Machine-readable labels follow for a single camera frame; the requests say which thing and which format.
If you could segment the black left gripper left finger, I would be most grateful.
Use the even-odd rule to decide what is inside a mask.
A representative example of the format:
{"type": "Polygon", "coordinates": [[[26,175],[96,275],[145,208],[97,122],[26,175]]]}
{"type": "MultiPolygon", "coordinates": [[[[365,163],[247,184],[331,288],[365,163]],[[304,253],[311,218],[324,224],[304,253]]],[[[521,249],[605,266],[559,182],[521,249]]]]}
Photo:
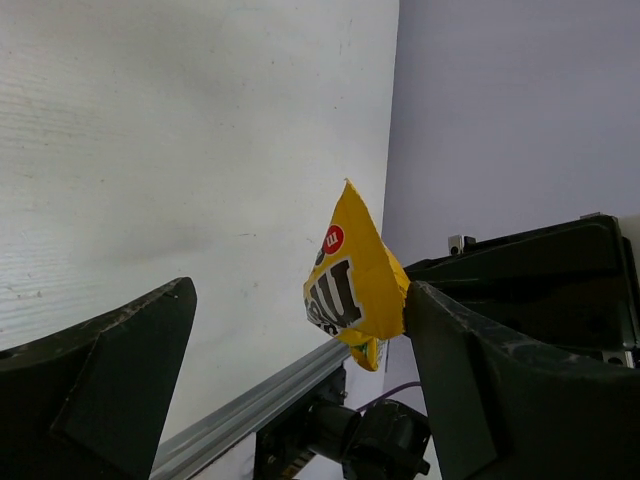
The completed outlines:
{"type": "Polygon", "coordinates": [[[176,278],[2,351],[2,478],[149,478],[196,305],[176,278]]]}

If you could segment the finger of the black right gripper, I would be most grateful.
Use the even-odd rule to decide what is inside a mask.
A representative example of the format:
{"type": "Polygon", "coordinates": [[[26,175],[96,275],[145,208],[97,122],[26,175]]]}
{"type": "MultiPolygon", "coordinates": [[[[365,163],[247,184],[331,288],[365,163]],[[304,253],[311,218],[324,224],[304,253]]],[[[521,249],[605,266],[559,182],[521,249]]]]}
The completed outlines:
{"type": "Polygon", "coordinates": [[[478,241],[405,269],[466,308],[541,342],[609,364],[639,365],[639,281],[614,216],[478,241]]]}

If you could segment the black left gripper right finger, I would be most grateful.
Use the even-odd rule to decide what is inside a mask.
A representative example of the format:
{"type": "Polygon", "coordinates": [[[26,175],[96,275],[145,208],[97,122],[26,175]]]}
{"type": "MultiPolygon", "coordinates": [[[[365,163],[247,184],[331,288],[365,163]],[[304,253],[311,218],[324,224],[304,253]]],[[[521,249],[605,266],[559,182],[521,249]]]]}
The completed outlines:
{"type": "Polygon", "coordinates": [[[545,344],[425,282],[405,323],[445,479],[635,479],[639,373],[545,344]]]}

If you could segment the yellow snack bar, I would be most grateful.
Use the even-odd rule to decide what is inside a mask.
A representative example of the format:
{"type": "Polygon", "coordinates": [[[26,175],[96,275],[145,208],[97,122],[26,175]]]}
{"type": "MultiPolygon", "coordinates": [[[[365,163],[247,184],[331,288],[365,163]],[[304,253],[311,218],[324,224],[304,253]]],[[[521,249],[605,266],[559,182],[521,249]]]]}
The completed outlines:
{"type": "Polygon", "coordinates": [[[362,369],[379,369],[385,342],[405,332],[410,280],[369,210],[346,181],[303,285],[307,320],[348,346],[362,369]]]}

